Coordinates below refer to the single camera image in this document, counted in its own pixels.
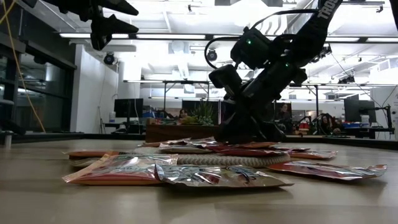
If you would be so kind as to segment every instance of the wooden table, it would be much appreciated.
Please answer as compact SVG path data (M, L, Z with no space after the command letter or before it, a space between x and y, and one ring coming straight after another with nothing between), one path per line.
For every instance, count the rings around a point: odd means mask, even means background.
M168 187L81 186L61 177L74 170L62 151L130 149L140 142L75 140L14 144L0 149L0 223L398 223L398 152L339 150L331 164L387 164L377 179L341 183L271 173L294 182L281 189L200 191Z

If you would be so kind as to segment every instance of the security camera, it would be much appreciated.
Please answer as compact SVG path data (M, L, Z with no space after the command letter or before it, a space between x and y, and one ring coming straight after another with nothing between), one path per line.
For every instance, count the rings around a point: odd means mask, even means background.
M207 59L211 62L217 60L217 53L215 49L209 50L209 52L207 53Z
M114 52L106 53L106 56L104 58L104 63L106 65L114 65L117 62L118 62L118 58L114 56Z

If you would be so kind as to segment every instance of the computer monitor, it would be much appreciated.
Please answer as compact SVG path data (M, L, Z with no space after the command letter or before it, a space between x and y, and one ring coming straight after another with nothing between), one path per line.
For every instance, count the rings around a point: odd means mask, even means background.
M117 99L114 101L117 118L141 118L143 106L144 99Z
M375 108L373 101L367 100L344 100L345 118L350 122L361 122L361 115L369 115L369 122L376 123L376 111L364 109Z

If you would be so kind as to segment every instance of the ceiling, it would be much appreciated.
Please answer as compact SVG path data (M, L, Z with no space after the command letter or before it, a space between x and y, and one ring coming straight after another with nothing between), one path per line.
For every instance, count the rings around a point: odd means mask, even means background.
M240 0L232 6L216 6L215 0L164 0L164 1L132 1L139 10L138 16L104 9L106 17L115 14L122 21L140 28L139 32L150 33L182 33L182 34L240 34L243 27L253 24L269 14L291 8L303 8L316 5L317 0L296 0L296 4L284 4L283 7L268 7L261 0ZM34 9L22 7L42 19L59 32L90 32L90 23L82 22L75 14L61 14L48 3L41 2ZM330 35L377 35L397 36L389 1L383 4L384 10L376 12L379 5L342 5L337 10L330 26ZM299 26L305 16L272 17L263 23L260 30L267 34L281 34L293 26ZM87 40L76 40L77 43L88 44ZM139 56L143 75L172 74L178 70L180 57L170 53L170 41L167 40L113 40L109 45L135 45L135 54ZM187 41L188 46L204 46L207 41ZM218 54L216 64L230 60L229 51L234 42L217 42L212 45ZM318 63L306 66L311 80L320 77L330 79L345 70L355 70L359 77L366 77L369 68L377 65L384 58L398 57L398 44L331 44L333 56L328 55ZM203 51L189 52L184 56L188 69L210 71L206 64Z

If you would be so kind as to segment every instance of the yellow cable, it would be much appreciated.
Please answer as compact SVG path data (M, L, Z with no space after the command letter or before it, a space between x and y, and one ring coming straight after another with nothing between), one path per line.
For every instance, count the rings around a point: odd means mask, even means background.
M10 5L10 8L8 8L8 10L6 10L6 2L5 2L5 0L3 1L3 5L4 5L4 12L6 12L5 14L4 14L4 16L2 16L2 18L0 19L0 24L3 22L3 20L7 17L7 15L11 12L11 9L14 7L14 5L15 5L15 2L16 2L16 0L13 0L12 1L12 3L11 3L11 5Z
M27 100L29 101L30 107L32 108L33 113L35 114L36 119L39 121L39 124L40 124L40 127L42 128L42 131L45 133L45 129L44 129L43 123L42 123L42 121L40 120L39 116L37 115L36 110L35 110L35 108L33 107L33 104L32 104L32 102L31 102L31 100L30 100L29 94L27 93L27 89L26 89L26 86L25 86L25 80L24 80L24 77L22 76L21 68L19 67L18 57L17 57L17 54L16 54L16 52L15 52L14 41L12 40L10 23L9 23L9 21L8 21L8 16L7 16L7 13L8 13L9 11L6 10L7 8L6 8L6 4L5 4L5 3L3 3L2 6L3 6L3 8L4 8L4 12L6 12L6 14L5 14L4 16L6 17L7 28L8 28L8 34L9 34L9 36L10 36L12 52L14 53L15 63L17 64L18 73L19 73L19 76L20 76L20 78L21 78L21 80L22 80L22 86L24 86L25 93L26 93L26 97L27 97Z

